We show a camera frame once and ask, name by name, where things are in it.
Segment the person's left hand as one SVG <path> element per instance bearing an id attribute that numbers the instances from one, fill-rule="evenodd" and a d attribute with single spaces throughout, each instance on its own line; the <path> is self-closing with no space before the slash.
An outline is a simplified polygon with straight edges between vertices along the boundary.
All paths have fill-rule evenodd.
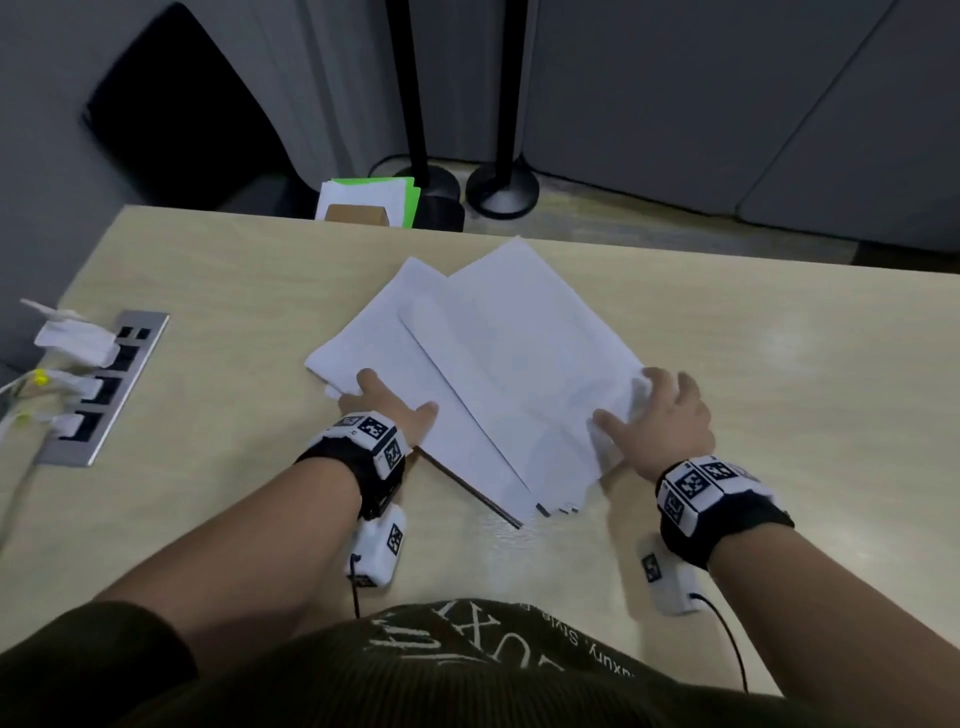
<path id="1" fill-rule="evenodd" d="M 412 407 L 397 396 L 373 369 L 360 370 L 356 375 L 356 383 L 359 394 L 342 394 L 338 399 L 341 414 L 375 411 L 393 421 L 407 443 L 407 409 Z"/>

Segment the person's right hand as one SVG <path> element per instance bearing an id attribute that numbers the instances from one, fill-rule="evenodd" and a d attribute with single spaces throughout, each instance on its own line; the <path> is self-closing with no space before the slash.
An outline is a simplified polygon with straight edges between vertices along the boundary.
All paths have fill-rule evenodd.
<path id="1" fill-rule="evenodd" d="M 712 455 L 715 436 L 712 413 L 702 398 L 702 411 L 685 411 L 677 406 L 677 374 L 646 367 L 650 383 L 646 405 L 637 419 L 642 421 L 642 444 L 635 455 L 622 455 L 643 480 L 655 484 L 670 467 L 691 458 Z"/>

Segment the single white paper sheet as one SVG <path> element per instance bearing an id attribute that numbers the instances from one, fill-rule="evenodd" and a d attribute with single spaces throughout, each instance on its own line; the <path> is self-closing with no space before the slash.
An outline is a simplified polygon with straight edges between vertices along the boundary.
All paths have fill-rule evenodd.
<path id="1" fill-rule="evenodd" d="M 527 490 L 400 318 L 402 305 L 433 293 L 447 277 L 414 257 L 345 328 L 311 352 L 305 367 L 339 393 L 354 394 L 356 375 L 372 369 L 409 407 L 438 404 L 420 448 L 439 468 L 502 518 L 521 528 L 537 513 Z"/>

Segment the white paper sheets stack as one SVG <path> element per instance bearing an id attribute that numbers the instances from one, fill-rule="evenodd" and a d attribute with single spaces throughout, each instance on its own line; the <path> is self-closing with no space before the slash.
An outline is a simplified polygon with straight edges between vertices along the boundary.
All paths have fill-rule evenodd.
<path id="1" fill-rule="evenodd" d="M 417 294 L 399 319 L 543 510 L 581 509 L 621 462 L 593 416 L 642 412 L 642 363 L 527 242 Z"/>

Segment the person's right forearm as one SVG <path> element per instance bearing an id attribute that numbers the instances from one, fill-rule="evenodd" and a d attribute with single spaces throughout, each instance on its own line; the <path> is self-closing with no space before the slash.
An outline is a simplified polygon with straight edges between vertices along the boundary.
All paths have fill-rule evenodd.
<path id="1" fill-rule="evenodd" d="M 786 698 L 870 728 L 960 728 L 960 648 L 796 530 L 727 536 L 708 572 Z"/>

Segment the person's left forearm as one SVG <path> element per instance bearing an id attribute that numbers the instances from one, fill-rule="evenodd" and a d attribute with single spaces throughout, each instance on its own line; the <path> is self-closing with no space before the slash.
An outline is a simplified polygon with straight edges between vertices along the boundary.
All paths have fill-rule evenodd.
<path id="1" fill-rule="evenodd" d="M 342 463 L 310 458 L 164 546 L 97 594 L 174 628 L 198 670 L 221 672 L 292 638 L 357 522 Z"/>

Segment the black wristband with marker tags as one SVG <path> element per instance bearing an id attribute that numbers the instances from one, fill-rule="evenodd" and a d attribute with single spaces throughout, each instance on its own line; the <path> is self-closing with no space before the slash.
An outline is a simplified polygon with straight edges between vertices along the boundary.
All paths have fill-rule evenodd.
<path id="1" fill-rule="evenodd" d="M 384 515 L 401 487 L 411 452 L 392 419 L 375 410 L 356 411 L 321 431 L 295 462 L 325 458 L 347 467 L 361 494 L 358 518 L 373 521 Z"/>
<path id="2" fill-rule="evenodd" d="M 762 480 L 714 455 L 666 467 L 654 482 L 654 496 L 667 550 L 701 570 L 726 537 L 764 525 L 796 527 Z"/>

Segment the brown cardboard piece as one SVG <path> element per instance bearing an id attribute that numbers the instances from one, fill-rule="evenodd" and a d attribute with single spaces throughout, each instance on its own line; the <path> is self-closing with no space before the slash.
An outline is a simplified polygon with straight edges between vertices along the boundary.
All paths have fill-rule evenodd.
<path id="1" fill-rule="evenodd" d="M 323 222 L 390 227 L 387 210 L 381 205 L 331 203 L 322 216 Z"/>

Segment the green and white paper pile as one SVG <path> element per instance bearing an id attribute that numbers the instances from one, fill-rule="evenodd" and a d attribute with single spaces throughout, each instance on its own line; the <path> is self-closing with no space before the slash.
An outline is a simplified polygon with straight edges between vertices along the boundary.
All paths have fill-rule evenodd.
<path id="1" fill-rule="evenodd" d="M 324 221 L 332 205 L 381 208 L 389 226 L 412 229 L 422 190 L 414 176 L 341 177 L 325 181 L 314 219 Z"/>

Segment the olive green printed sweater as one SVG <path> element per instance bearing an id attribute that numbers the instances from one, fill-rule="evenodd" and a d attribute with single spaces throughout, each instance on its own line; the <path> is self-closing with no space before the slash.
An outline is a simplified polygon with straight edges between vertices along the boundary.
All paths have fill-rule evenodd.
<path id="1" fill-rule="evenodd" d="M 0 654 L 0 728 L 857 728 L 677 681 L 530 605 L 396 606 L 200 674 L 160 617 L 71 610 Z"/>

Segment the metal socket panel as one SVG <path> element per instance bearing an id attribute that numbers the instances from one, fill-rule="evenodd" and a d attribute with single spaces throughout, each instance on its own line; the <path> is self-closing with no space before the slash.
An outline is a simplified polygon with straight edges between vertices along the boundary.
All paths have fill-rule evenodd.
<path id="1" fill-rule="evenodd" d="M 170 318 L 168 312 L 155 310 L 127 309 L 119 314 L 114 334 L 120 350 L 114 362 L 105 369 L 78 373 L 102 379 L 101 393 L 91 401 L 80 401 L 75 394 L 66 394 L 60 414 L 82 414 L 84 422 L 72 439 L 58 438 L 49 431 L 36 455 L 38 465 L 86 468 L 94 463 Z"/>

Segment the white plug with yellow tag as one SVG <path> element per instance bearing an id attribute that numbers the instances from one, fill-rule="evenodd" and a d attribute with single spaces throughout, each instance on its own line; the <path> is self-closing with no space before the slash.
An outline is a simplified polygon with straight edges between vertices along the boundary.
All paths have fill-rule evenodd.
<path id="1" fill-rule="evenodd" d="M 36 387 L 54 387 L 57 391 L 75 395 L 81 402 L 96 400 L 104 386 L 102 378 L 80 375 L 66 370 L 35 369 L 28 380 Z"/>

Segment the small white plug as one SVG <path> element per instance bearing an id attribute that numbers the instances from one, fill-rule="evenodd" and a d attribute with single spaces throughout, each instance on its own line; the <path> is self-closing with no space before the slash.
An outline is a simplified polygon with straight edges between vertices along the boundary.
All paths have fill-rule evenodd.
<path id="1" fill-rule="evenodd" d="M 43 414 L 30 411 L 20 411 L 13 417 L 18 426 L 39 424 L 45 426 L 57 438 L 72 439 L 85 422 L 85 415 L 79 413 Z"/>

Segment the large white plug adapter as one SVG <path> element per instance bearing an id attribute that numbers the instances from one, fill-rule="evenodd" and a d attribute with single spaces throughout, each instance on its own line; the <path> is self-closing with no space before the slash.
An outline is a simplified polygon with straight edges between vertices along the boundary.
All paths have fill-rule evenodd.
<path id="1" fill-rule="evenodd" d="M 52 308 L 23 297 L 20 303 L 45 319 L 33 338 L 34 346 L 90 368 L 106 369 L 114 363 L 120 347 L 111 331 L 70 309 Z"/>

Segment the black office chair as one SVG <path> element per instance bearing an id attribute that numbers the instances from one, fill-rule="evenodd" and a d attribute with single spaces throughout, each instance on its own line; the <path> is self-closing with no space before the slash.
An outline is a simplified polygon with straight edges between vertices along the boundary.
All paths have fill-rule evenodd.
<path id="1" fill-rule="evenodd" d="M 82 119 L 152 206 L 312 220 L 319 193 L 297 173 L 246 84 L 182 3 L 142 30 L 98 83 Z"/>

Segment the black stanchion post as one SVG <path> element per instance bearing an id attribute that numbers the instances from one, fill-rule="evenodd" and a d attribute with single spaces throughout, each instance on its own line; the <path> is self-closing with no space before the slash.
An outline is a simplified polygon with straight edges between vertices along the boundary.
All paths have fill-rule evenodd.
<path id="1" fill-rule="evenodd" d="M 429 164 L 409 0 L 384 0 L 409 164 L 394 174 L 411 177 L 422 194 L 459 203 L 461 187 L 447 169 Z"/>
<path id="2" fill-rule="evenodd" d="M 472 171 L 465 185 L 465 200 L 474 212 L 498 221 L 527 215 L 540 195 L 534 172 L 515 151 L 528 14 L 529 0 L 505 0 L 495 158 Z"/>

